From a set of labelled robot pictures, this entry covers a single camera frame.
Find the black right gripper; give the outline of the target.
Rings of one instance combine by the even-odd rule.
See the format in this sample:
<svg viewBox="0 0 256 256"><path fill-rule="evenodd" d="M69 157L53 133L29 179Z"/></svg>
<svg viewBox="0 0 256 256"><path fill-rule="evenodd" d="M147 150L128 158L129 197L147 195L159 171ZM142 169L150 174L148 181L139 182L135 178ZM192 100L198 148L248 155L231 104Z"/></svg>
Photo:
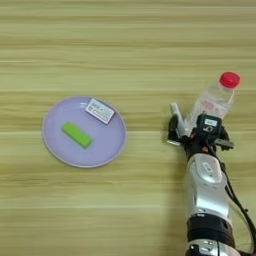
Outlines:
<svg viewBox="0 0 256 256"><path fill-rule="evenodd" d="M169 121L167 142L177 146L182 144L187 159L199 153L216 156L216 146L222 150L234 148L234 143L229 139L224 126L221 127L219 136L209 134L184 136L184 126L177 114L174 114Z"/></svg>

